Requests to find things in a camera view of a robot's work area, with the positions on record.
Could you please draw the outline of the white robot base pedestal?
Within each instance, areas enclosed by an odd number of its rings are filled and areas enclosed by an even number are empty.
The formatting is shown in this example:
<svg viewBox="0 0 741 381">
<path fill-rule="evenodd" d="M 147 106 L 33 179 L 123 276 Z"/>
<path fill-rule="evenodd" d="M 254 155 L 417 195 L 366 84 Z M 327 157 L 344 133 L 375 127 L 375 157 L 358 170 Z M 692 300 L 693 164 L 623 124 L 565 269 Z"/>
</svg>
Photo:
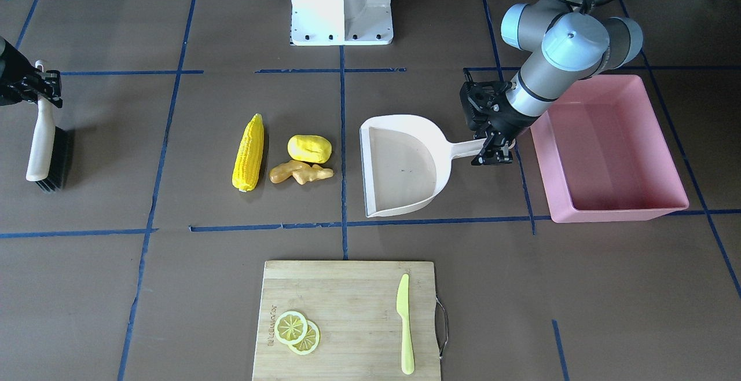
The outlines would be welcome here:
<svg viewBox="0 0 741 381">
<path fill-rule="evenodd" d="M 384 46 L 394 40 L 391 0 L 291 0 L 294 46 Z"/>
</svg>

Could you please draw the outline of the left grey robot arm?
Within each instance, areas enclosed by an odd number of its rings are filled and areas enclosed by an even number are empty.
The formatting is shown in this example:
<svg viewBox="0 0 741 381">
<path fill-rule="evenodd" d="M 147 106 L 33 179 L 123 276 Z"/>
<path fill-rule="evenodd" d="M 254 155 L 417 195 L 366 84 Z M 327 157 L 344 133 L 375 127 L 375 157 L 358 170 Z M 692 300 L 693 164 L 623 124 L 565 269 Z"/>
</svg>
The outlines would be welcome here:
<svg viewBox="0 0 741 381">
<path fill-rule="evenodd" d="M 464 70 L 460 100 L 468 128 L 482 141 L 474 166 L 511 164 L 511 148 L 578 80 L 622 67 L 643 45 L 635 20 L 598 20 L 594 8 L 613 0 L 539 0 L 505 12 L 502 39 L 530 52 L 508 81 L 475 81 Z"/>
</svg>

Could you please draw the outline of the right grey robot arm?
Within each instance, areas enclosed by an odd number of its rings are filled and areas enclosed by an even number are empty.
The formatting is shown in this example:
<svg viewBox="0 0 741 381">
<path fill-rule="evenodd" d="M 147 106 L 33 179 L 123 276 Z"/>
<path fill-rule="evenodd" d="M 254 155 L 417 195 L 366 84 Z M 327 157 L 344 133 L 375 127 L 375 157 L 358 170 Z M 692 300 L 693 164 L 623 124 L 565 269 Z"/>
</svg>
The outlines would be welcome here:
<svg viewBox="0 0 741 381">
<path fill-rule="evenodd" d="M 21 101 L 36 103 L 39 96 L 55 107 L 63 107 L 61 74 L 58 70 L 43 71 L 30 64 L 18 49 L 1 38 L 2 106 Z"/>
</svg>

